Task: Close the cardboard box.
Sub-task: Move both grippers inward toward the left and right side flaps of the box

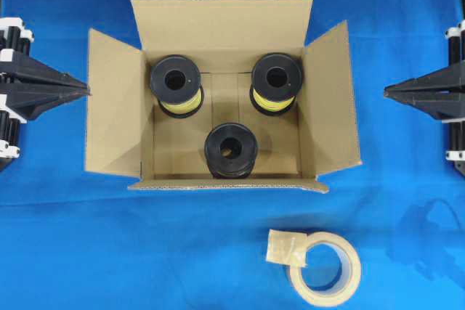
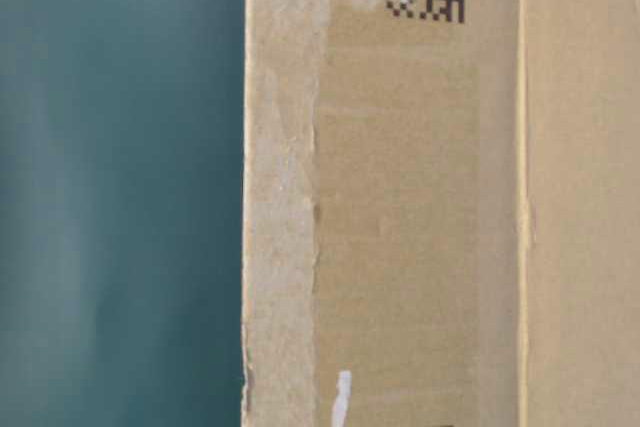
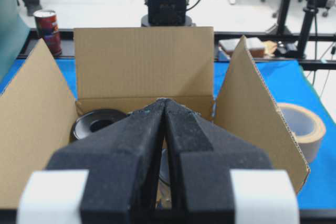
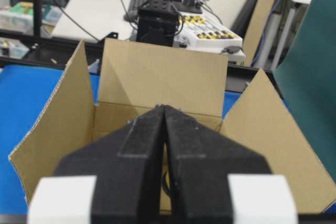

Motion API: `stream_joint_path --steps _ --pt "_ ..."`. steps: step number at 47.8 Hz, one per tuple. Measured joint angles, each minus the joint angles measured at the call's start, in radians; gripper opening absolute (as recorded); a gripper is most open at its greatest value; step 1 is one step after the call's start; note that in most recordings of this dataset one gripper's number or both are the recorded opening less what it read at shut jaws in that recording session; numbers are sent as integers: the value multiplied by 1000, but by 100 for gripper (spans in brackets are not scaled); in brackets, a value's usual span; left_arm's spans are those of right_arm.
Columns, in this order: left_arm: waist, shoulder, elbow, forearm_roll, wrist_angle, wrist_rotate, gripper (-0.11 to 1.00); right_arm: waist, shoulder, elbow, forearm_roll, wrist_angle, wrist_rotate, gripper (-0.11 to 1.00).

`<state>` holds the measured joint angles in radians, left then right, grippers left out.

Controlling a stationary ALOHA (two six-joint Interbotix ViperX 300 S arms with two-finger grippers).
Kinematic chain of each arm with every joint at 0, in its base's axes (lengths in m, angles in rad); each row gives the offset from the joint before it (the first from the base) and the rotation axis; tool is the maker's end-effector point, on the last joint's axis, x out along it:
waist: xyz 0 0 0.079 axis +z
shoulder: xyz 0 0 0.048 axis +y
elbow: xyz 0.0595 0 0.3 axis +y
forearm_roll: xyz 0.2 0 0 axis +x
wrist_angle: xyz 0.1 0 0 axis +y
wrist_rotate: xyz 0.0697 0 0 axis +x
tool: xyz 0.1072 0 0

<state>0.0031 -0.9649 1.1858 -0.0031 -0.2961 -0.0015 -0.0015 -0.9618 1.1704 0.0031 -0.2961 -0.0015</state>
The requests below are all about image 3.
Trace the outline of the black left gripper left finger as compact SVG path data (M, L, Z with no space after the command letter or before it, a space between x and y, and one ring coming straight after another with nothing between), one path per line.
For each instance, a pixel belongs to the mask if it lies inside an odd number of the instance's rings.
M18 223L132 223L155 205L165 101L55 151L31 174Z

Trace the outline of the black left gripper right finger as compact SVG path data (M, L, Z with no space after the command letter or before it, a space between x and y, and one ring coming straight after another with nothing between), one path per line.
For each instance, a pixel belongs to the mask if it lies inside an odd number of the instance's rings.
M285 170L267 153L173 100L165 102L173 207L187 223L298 223Z

